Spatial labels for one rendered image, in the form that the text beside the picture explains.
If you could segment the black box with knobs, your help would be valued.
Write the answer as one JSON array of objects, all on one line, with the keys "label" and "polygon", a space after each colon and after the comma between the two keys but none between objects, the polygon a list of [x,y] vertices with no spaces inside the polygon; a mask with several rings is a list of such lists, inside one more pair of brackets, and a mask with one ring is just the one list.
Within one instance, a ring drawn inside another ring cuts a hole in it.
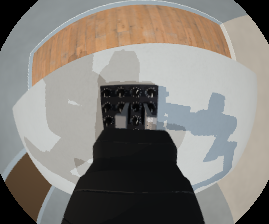
[{"label": "black box with knobs", "polygon": [[151,114],[157,115],[158,85],[100,86],[100,95],[104,129],[115,128],[115,114],[121,113],[126,102],[131,103],[131,116],[127,129],[144,130],[141,119],[142,103],[147,103]]}]

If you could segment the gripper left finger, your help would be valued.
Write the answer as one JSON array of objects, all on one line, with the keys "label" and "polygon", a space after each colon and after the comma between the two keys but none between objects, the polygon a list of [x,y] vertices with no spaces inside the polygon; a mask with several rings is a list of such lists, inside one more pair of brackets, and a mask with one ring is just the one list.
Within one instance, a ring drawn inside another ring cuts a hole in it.
[{"label": "gripper left finger", "polygon": [[131,116],[131,103],[126,103],[121,114],[115,115],[115,128],[127,129]]}]

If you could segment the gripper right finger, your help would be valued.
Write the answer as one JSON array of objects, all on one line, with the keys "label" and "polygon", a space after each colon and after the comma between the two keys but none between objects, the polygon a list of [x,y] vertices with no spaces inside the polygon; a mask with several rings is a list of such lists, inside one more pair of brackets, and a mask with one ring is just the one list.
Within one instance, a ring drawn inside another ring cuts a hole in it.
[{"label": "gripper right finger", "polygon": [[144,130],[156,130],[158,118],[151,114],[147,104],[142,104],[141,119]]}]

